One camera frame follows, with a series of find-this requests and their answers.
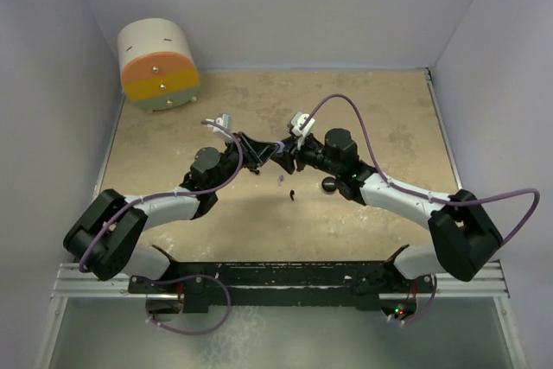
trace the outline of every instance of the glass panel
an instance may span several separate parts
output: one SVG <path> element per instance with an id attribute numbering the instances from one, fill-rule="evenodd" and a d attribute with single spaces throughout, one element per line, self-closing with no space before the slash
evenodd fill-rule
<path id="1" fill-rule="evenodd" d="M 201 329 L 224 313 L 171 316 Z M 139 299 L 70 299 L 53 368 L 466 368 L 511 367 L 492 299 L 438 299 L 401 328 L 345 308 L 236 307 L 214 334 L 182 336 L 145 324 Z"/>

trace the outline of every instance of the small black object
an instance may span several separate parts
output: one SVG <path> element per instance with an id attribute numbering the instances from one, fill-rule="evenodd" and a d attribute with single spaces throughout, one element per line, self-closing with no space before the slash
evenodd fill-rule
<path id="1" fill-rule="evenodd" d="M 283 151 L 274 153 L 270 159 L 292 175 L 296 171 L 297 137 L 287 137 L 281 143 L 284 144 Z"/>
<path id="2" fill-rule="evenodd" d="M 254 140 L 242 131 L 238 133 L 238 138 L 244 151 L 243 167 L 259 175 L 258 169 L 266 164 L 278 151 L 278 143 Z"/>
<path id="3" fill-rule="evenodd" d="M 321 187 L 322 187 L 322 190 L 324 190 L 325 192 L 329 194 L 333 194 L 334 192 L 336 192 L 336 179 L 334 179 L 331 176 L 325 177 L 322 180 Z"/>

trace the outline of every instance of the white bracket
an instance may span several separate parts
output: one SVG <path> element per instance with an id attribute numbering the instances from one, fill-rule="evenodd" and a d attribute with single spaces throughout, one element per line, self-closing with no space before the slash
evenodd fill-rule
<path id="1" fill-rule="evenodd" d="M 207 121 L 211 121 L 213 123 L 216 123 L 218 125 L 221 125 L 225 127 L 227 130 L 231 130 L 232 127 L 232 115 L 230 114 L 220 114 L 217 118 L 214 120 L 208 118 Z M 213 133 L 215 133 L 216 136 L 219 136 L 223 140 L 225 140 L 226 143 L 232 142 L 232 137 L 230 137 L 228 134 L 226 134 L 223 130 L 221 130 L 218 127 L 215 127 L 214 125 L 207 125 L 206 126 L 209 129 L 213 129 Z"/>
<path id="2" fill-rule="evenodd" d="M 311 118 L 307 123 L 307 125 L 303 129 L 301 129 L 301 127 L 307 121 L 308 117 L 309 117 L 309 114 L 298 111 L 288 123 L 288 126 L 292 131 L 292 134 L 296 137 L 299 137 L 297 141 L 298 149 L 300 149 L 303 146 L 303 143 L 305 142 L 305 137 L 307 137 L 309 133 L 311 133 L 311 129 L 313 129 L 313 126 L 315 125 L 315 119 Z"/>

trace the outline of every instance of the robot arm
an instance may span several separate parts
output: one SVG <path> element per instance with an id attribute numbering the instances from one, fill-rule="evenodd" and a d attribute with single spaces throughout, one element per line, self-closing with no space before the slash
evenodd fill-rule
<path id="1" fill-rule="evenodd" d="M 482 206 L 457 208 L 433 201 L 476 200 L 470 192 L 439 194 L 390 177 L 385 181 L 374 167 L 359 159 L 357 144 L 348 130 L 332 129 L 321 143 L 310 132 L 313 119 L 301 128 L 307 120 L 308 114 L 294 116 L 289 123 L 292 137 L 284 141 L 283 152 L 272 160 L 289 173 L 294 171 L 294 162 L 298 171 L 305 166 L 322 170 L 332 175 L 327 178 L 331 184 L 328 190 L 336 188 L 347 200 L 386 209 L 428 229 L 433 245 L 405 246 L 389 259 L 401 277 L 411 280 L 446 271 L 461 281 L 470 281 L 501 247 L 503 238 Z M 391 182 L 407 192 L 393 188 Z M 409 191 L 426 194 L 428 199 Z"/>
<path id="2" fill-rule="evenodd" d="M 433 245 L 405 246 L 385 262 L 388 271 L 398 281 L 415 279 L 437 272 L 449 272 L 469 281 L 500 248 L 502 238 L 484 209 L 453 208 L 431 201 L 434 196 L 444 200 L 471 200 L 475 197 L 461 190 L 456 195 L 437 194 L 414 186 L 405 188 L 429 195 L 428 200 L 396 190 L 384 181 L 377 170 L 359 159 L 357 144 L 349 131 L 332 129 L 324 144 L 310 133 L 315 121 L 300 127 L 308 115 L 298 112 L 289 123 L 290 136 L 281 142 L 259 142 L 239 132 L 235 134 L 244 155 L 243 168 L 258 174 L 269 160 L 278 163 L 289 174 L 310 166 L 330 174 L 340 194 L 363 206 L 381 207 L 429 229 Z M 217 123 L 230 127 L 230 118 Z M 86 267 L 99 279 L 106 280 L 119 272 L 151 280 L 165 278 L 172 258 L 155 247 L 137 246 L 140 234 L 174 220 L 198 219 L 217 202 L 215 193 L 198 196 L 178 196 L 181 192 L 216 188 L 227 181 L 238 166 L 238 148 L 224 131 L 214 128 L 226 141 L 226 150 L 214 148 L 198 151 L 183 183 L 166 195 L 143 200 L 125 212 L 94 246 Z M 83 213 L 64 239 L 64 247 L 81 259 L 100 228 L 118 210 L 140 196 L 122 196 L 109 189 Z"/>

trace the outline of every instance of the white enclosure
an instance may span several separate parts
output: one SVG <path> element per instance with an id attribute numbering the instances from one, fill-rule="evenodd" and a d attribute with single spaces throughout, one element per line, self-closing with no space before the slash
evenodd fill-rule
<path id="1" fill-rule="evenodd" d="M 91 199 L 121 98 L 117 34 L 154 16 L 183 26 L 203 69 L 433 67 L 463 185 L 543 193 L 501 258 L 528 360 L 550 367 L 553 0 L 0 0 L 3 366 L 31 366 L 61 241 Z M 509 229 L 524 203 L 488 212 Z"/>

